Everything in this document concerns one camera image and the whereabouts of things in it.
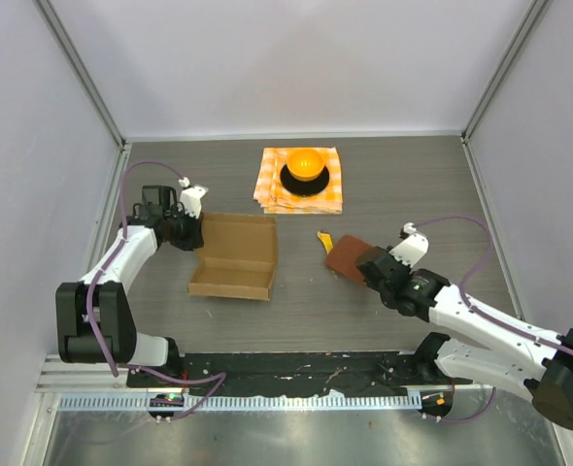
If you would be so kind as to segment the reddish brown scouring pad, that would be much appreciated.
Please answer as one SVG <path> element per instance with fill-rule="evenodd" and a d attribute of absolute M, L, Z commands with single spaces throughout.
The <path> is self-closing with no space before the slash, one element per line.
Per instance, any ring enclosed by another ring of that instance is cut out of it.
<path fill-rule="evenodd" d="M 366 286 L 364 277 L 358 271 L 355 264 L 356 261 L 371 248 L 372 245 L 356 236 L 344 235 L 327 255 L 324 260 L 324 265 L 350 282 Z"/>

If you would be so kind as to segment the brown cardboard express box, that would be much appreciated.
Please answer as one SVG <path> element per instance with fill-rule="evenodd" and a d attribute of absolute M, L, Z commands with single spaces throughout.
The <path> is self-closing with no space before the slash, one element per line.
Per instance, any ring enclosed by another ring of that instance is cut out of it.
<path fill-rule="evenodd" d="M 204 246 L 187 292 L 193 296 L 268 301 L 278 265 L 277 222 L 272 216 L 206 213 Z"/>

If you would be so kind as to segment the yellow utility knife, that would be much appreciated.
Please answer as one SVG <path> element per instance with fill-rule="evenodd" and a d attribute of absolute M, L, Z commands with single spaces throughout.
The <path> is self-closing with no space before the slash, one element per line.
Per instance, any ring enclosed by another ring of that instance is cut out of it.
<path fill-rule="evenodd" d="M 317 238 L 320 240 L 324 248 L 325 254 L 329 255 L 334 248 L 334 243 L 331 235 L 326 231 L 319 230 L 317 232 Z"/>

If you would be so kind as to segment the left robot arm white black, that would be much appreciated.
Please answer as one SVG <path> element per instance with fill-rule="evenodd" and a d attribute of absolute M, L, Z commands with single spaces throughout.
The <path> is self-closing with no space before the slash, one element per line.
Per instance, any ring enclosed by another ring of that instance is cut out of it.
<path fill-rule="evenodd" d="M 115 242 L 76 282 L 55 292 L 57 343 L 65 363 L 148 366 L 160 386 L 175 385 L 183 364 L 171 356 L 175 343 L 137 330 L 127 292 L 164 244 L 193 251 L 204 246 L 202 200 L 208 189 L 180 181 L 181 188 L 145 185 L 142 200 L 123 217 Z"/>

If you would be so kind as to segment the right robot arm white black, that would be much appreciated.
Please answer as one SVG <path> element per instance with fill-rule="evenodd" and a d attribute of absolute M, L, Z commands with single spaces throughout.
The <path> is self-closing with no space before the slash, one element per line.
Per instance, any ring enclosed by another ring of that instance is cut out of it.
<path fill-rule="evenodd" d="M 489 384 L 573 431 L 573 328 L 560 334 L 518 320 L 379 247 L 364 252 L 355 266 L 387 308 L 476 342 L 470 347 L 446 336 L 426 338 L 420 346 L 425 352 L 414 360 L 420 380 L 437 383 L 447 376 Z"/>

